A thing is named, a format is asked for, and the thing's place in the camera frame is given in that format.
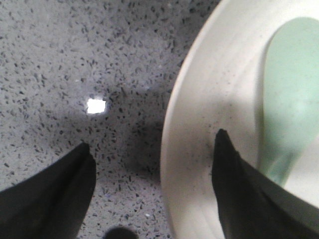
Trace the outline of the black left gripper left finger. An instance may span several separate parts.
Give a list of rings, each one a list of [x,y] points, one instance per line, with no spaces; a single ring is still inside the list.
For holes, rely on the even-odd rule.
[[[74,239],[96,185],[96,162],[82,143],[0,193],[2,239]]]

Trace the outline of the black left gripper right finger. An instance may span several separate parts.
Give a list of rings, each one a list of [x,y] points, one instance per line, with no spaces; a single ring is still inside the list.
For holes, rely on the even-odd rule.
[[[212,184],[227,239],[317,239],[319,210],[243,160],[227,131],[216,134]]]

